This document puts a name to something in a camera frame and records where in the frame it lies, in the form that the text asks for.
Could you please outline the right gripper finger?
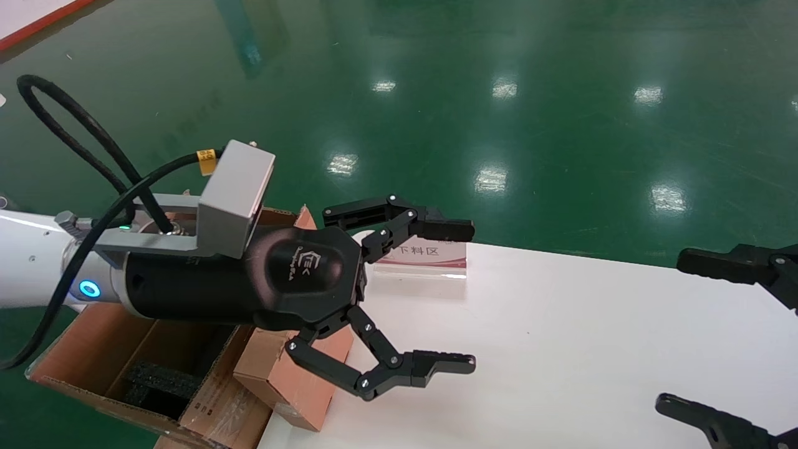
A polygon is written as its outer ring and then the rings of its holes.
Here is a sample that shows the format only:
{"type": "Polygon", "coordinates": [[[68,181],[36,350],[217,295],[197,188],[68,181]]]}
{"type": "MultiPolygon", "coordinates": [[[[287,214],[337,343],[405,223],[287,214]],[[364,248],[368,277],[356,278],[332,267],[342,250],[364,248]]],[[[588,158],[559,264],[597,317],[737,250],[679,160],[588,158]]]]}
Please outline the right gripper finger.
{"type": "Polygon", "coordinates": [[[749,420],[669,393],[656,398],[655,410],[687,426],[695,427],[712,448],[796,448],[797,429],[773,435],[749,420]]]}
{"type": "Polygon", "coordinates": [[[797,310],[797,245],[764,248],[736,245],[727,253],[684,248],[679,272],[736,284],[760,284],[786,309],[797,310]]]}

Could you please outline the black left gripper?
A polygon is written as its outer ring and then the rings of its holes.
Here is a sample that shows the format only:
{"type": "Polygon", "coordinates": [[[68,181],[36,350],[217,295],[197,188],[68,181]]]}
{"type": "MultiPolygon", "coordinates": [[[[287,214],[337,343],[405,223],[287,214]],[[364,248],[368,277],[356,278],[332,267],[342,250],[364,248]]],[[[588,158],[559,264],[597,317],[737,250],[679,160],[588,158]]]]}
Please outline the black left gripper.
{"type": "Polygon", "coordinates": [[[125,265],[129,306],[150,319],[299,331],[286,344],[291,361],[364,401],[394,387],[424,389],[436,373],[475,372],[473,355],[397,352],[355,305],[362,261],[464,264],[465,245],[475,236],[472,221],[390,195],[329,206],[323,223],[327,228],[260,226],[239,259],[132,253],[125,265]],[[359,228],[373,230],[361,247],[346,233],[359,228]],[[313,348],[322,332],[345,326],[377,361],[368,372],[313,348]]]}

